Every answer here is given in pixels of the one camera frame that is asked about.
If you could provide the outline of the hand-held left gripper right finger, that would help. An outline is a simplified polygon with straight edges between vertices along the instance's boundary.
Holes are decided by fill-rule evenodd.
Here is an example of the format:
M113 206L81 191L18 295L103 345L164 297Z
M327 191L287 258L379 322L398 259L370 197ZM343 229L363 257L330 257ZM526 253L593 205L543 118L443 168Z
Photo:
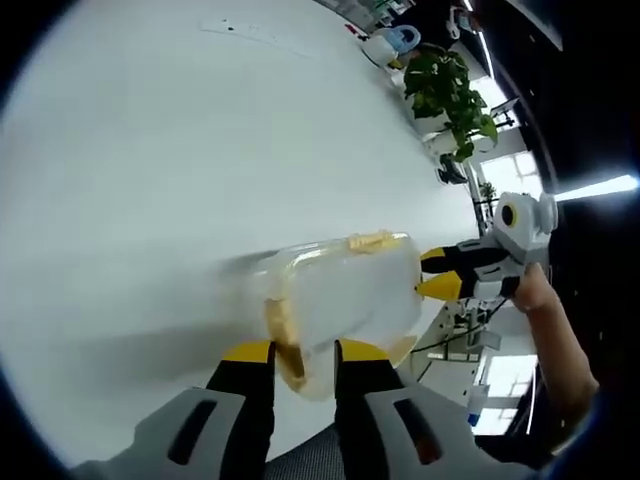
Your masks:
M375 345L340 339L335 427L347 479L531 479L480 449L459 404L402 377Z

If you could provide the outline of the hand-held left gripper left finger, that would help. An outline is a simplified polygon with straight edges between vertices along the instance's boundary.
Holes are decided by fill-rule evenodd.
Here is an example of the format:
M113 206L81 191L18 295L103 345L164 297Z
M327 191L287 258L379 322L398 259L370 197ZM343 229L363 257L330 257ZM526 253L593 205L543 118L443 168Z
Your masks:
M227 352L204 388L189 388L140 421L130 446L86 461L74 479L261 479L274 431L275 345Z

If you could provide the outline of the person's right hand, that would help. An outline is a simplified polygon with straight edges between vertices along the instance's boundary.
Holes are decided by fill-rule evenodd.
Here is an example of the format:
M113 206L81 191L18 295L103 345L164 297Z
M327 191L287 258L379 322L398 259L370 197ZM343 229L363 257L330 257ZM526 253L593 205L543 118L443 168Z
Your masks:
M529 319L555 318L563 312L559 296L539 263L525 268L512 301Z

